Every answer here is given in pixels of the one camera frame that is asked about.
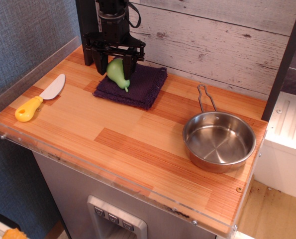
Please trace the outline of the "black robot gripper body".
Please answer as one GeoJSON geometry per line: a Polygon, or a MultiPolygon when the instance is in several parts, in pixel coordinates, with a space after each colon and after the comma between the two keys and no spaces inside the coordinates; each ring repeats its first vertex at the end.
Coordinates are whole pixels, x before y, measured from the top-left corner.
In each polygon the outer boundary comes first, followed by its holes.
{"type": "Polygon", "coordinates": [[[101,32],[91,32],[84,35],[86,50],[92,48],[106,55],[134,55],[139,61],[144,60],[145,43],[130,34],[130,24],[126,18],[117,21],[101,21],[101,32]]]}

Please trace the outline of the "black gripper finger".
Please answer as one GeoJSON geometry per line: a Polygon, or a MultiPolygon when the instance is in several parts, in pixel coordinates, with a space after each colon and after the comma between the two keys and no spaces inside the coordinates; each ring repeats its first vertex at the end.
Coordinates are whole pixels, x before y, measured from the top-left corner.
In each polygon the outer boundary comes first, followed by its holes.
{"type": "Polygon", "coordinates": [[[95,48],[91,49],[91,53],[98,73],[104,75],[108,65],[108,55],[106,55],[104,52],[96,50],[95,48]]]}
{"type": "Polygon", "coordinates": [[[123,56],[123,72],[126,80],[129,80],[135,72],[137,60],[137,56],[123,56]]]}

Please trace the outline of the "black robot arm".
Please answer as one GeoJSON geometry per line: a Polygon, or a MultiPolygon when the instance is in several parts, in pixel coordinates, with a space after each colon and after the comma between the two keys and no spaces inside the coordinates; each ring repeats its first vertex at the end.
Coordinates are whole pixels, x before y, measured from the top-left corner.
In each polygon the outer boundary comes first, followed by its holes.
{"type": "Polygon", "coordinates": [[[133,25],[129,19],[129,9],[138,9],[128,0],[100,0],[97,11],[101,32],[84,33],[86,53],[96,65],[97,71],[104,75],[107,72],[108,56],[122,59],[126,80],[135,72],[137,61],[144,60],[146,44],[130,35],[130,28],[138,28],[141,16],[133,25]]]}

